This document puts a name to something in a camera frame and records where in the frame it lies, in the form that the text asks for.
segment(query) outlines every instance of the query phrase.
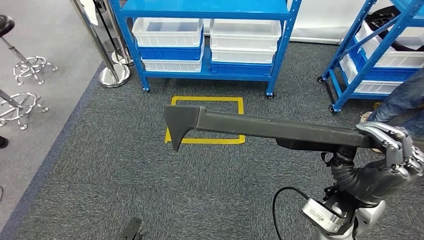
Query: white wall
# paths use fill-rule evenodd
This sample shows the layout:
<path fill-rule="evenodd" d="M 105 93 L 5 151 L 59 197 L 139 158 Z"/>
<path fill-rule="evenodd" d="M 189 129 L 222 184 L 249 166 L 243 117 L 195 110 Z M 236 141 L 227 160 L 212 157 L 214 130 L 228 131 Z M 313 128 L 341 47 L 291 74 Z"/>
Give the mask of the white wall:
<path fill-rule="evenodd" d="M 358 15 L 364 0 L 302 0 L 291 41 L 338 44 Z M 372 11 L 391 6 L 378 0 Z"/>

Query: blue shelving unit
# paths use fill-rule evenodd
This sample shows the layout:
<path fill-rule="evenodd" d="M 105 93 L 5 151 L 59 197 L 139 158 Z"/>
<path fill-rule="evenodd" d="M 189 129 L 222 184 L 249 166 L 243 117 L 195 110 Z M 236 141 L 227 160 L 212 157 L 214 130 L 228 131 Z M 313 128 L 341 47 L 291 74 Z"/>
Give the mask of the blue shelving unit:
<path fill-rule="evenodd" d="M 268 82 L 265 94 L 272 98 L 274 86 L 302 0 L 293 0 L 290 9 L 284 0 L 128 0 L 121 7 L 119 0 L 109 0 L 145 92 L 150 90 L 148 78 L 210 79 Z M 127 18 L 198 18 L 279 20 L 283 35 L 278 41 L 270 76 L 215 74 L 211 66 L 211 49 L 204 48 L 201 72 L 155 72 L 143 68 L 138 46 L 127 26 Z"/>
<path fill-rule="evenodd" d="M 333 59 L 330 61 L 327 69 L 322 73 L 320 77 L 318 77 L 317 81 L 319 83 L 323 83 L 331 79 L 332 85 L 335 89 L 337 100 L 333 101 L 333 103 L 329 106 L 330 112 L 340 112 L 342 106 L 346 103 L 348 99 L 372 99 L 372 100 L 383 100 L 388 94 L 378 94 L 378 93 L 356 93 L 355 89 L 361 84 L 362 80 L 366 80 L 370 73 L 375 73 L 376 68 L 374 67 L 378 60 L 383 56 L 383 54 L 387 51 L 387 49 L 392 45 L 392 43 L 396 40 L 396 38 L 404 31 L 406 27 L 424 27 L 424 8 L 422 6 L 424 4 L 424 0 L 391 0 L 393 5 L 399 9 L 401 12 L 399 16 L 392 19 L 390 22 L 385 24 L 376 30 L 373 34 L 367 36 L 360 42 L 355 42 L 352 44 L 352 41 L 355 40 L 355 34 L 358 32 L 361 27 L 362 22 L 365 20 L 368 12 L 370 11 L 373 4 L 376 3 L 377 0 L 366 0 L 364 5 L 362 6 L 359 14 L 356 16 L 352 26 L 344 37 L 343 42 L 335 53 Z M 349 84 L 347 81 L 346 74 L 343 72 L 340 67 L 340 60 L 346 55 L 349 54 L 352 50 L 357 50 L 362 44 L 366 43 L 373 37 L 377 36 L 381 32 L 387 30 L 389 27 L 392 29 L 388 32 L 386 37 L 381 41 L 378 48 L 374 51 L 371 57 L 365 61 L 365 63 L 361 63 L 360 69 L 356 66 L 358 70 L 358 74 L 353 79 L 353 81 Z M 335 69 L 339 68 L 341 71 L 341 75 L 343 77 L 344 82 L 347 87 L 343 91 L 339 85 L 339 82 L 335 75 Z M 380 73 L 382 71 L 392 71 L 390 68 L 379 67 L 378 71 Z M 332 93 L 329 88 L 328 94 L 332 98 Z"/>

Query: yellow floor marking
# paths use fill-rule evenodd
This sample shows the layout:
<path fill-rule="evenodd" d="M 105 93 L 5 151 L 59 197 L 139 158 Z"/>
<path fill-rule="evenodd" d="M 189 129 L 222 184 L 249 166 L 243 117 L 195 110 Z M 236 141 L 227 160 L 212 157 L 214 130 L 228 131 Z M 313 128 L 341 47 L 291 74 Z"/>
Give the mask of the yellow floor marking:
<path fill-rule="evenodd" d="M 171 105 L 176 105 L 177 101 L 208 101 L 208 102 L 237 102 L 238 114 L 244 114 L 242 97 L 232 96 L 173 96 Z M 246 141 L 244 135 L 238 135 L 238 138 L 183 138 L 183 144 L 243 144 Z M 165 143 L 171 142 L 171 135 L 168 128 L 166 128 Z"/>

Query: shelf wheel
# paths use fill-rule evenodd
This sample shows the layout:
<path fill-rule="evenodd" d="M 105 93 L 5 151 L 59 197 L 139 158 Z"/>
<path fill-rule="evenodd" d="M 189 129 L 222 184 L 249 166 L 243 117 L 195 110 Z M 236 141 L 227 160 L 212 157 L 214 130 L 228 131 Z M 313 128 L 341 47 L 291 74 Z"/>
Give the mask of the shelf wheel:
<path fill-rule="evenodd" d="M 319 84 L 322 84 L 322 83 L 324 83 L 324 82 L 325 82 L 325 81 L 324 81 L 323 76 L 319 76 L 319 77 L 317 77 L 317 78 L 316 78 L 316 81 L 317 81 Z"/>

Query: black metal bar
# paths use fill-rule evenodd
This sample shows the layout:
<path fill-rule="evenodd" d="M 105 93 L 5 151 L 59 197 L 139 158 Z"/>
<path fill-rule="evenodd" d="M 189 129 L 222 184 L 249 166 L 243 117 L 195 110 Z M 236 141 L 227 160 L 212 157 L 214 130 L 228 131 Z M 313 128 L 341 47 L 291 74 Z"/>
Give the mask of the black metal bar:
<path fill-rule="evenodd" d="M 204 106 L 167 105 L 164 117 L 176 151 L 190 130 L 273 138 L 279 146 L 295 150 L 332 152 L 340 145 L 377 147 L 370 137 L 351 128 L 210 111 Z"/>

